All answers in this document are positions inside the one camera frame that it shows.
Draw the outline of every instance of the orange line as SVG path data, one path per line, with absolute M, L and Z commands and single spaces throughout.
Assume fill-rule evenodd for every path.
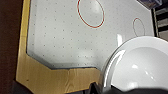
M 98 28 L 98 27 L 102 26 L 102 24 L 104 23 L 104 10 L 103 10 L 103 7 L 101 6 L 101 4 L 98 2 L 99 5 L 100 5 L 100 7 L 101 7 L 101 9 L 102 9 L 102 11 L 103 11 L 103 21 L 102 21 L 101 24 L 98 25 L 98 26 L 92 26 L 92 25 L 89 25 L 89 24 L 82 18 L 81 14 L 80 14 L 80 11 L 79 11 L 79 3 L 80 3 L 80 0 L 78 1 L 77 9 L 78 9 L 78 14 L 79 14 L 80 18 L 82 19 L 82 21 L 83 21 L 86 25 L 88 25 L 89 27 L 92 27 L 92 28 Z

